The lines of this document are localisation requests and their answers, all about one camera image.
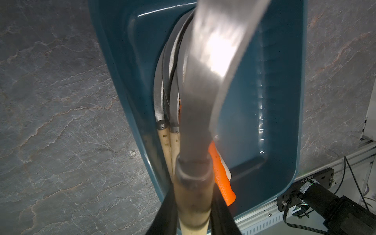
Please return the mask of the orange handle sickle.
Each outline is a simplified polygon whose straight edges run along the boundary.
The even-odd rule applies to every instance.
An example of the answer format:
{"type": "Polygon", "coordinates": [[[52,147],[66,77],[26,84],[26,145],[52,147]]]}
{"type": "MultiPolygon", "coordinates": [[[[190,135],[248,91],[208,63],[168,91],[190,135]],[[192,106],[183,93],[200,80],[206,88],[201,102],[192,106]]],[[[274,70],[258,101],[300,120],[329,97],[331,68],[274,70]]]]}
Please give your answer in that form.
{"type": "Polygon", "coordinates": [[[179,110],[178,110],[178,117],[179,117],[179,120],[181,118],[181,110],[182,110],[182,104],[181,104],[181,99],[179,99],[179,110]]]}
{"type": "Polygon", "coordinates": [[[227,171],[222,163],[221,156],[218,153],[214,141],[209,145],[208,152],[212,158],[213,162],[213,171],[214,171],[214,180],[217,184],[222,197],[225,200],[227,206],[232,205],[236,200],[236,195],[232,190],[230,180],[227,177],[227,171]]]}

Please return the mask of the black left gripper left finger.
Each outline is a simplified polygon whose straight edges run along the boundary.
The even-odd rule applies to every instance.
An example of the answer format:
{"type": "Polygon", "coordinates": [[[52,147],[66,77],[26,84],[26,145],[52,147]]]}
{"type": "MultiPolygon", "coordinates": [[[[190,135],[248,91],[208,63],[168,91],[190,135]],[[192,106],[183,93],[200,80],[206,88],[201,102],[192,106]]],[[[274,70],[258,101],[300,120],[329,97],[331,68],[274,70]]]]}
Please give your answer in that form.
{"type": "Polygon", "coordinates": [[[178,211],[171,185],[146,235],[176,235],[178,211]]]}

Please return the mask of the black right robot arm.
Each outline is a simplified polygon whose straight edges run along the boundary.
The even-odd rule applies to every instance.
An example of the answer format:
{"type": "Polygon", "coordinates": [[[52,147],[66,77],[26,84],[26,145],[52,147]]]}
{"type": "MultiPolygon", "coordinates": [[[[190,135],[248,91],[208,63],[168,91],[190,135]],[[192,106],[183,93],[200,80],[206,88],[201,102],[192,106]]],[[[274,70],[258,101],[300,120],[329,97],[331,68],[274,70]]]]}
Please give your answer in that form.
{"type": "Polygon", "coordinates": [[[376,215],[350,200],[338,197],[319,183],[306,182],[301,199],[322,216],[330,235],[374,235],[376,215]]]}

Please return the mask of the teal plastic storage bin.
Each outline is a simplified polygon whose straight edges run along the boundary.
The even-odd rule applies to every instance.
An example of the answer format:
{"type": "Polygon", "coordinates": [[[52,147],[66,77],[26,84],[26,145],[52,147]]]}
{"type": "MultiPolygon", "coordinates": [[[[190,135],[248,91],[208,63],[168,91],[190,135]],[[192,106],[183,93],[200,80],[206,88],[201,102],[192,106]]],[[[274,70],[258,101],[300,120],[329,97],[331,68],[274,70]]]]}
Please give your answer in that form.
{"type": "MultiPolygon", "coordinates": [[[[153,83],[175,24],[195,1],[89,1],[115,89],[163,200],[171,180],[157,134],[153,83]]],[[[272,1],[238,67],[219,116],[216,147],[229,167],[235,219],[281,195],[299,168],[306,1],[272,1]]]]}

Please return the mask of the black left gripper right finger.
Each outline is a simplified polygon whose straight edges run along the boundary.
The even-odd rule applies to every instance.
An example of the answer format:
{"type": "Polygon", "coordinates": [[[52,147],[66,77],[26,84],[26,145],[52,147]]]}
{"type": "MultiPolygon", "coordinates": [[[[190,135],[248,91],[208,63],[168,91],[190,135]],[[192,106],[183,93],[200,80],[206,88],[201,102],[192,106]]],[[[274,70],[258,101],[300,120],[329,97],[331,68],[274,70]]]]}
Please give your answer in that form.
{"type": "Polygon", "coordinates": [[[210,221],[212,235],[242,234],[237,227],[217,185],[214,185],[213,188],[210,221]]]}

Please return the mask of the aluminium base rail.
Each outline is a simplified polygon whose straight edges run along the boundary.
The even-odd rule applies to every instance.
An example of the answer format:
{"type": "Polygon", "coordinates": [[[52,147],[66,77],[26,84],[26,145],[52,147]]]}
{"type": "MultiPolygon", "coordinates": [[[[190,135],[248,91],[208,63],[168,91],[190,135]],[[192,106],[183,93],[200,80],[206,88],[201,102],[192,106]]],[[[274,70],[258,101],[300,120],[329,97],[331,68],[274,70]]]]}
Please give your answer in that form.
{"type": "Polygon", "coordinates": [[[300,174],[276,199],[236,220],[243,235],[256,235],[280,222],[296,232],[321,235],[373,235],[376,232],[376,94],[368,111],[359,147],[335,161],[319,161],[300,174]],[[287,222],[289,216],[321,218],[324,230],[287,222]]]}

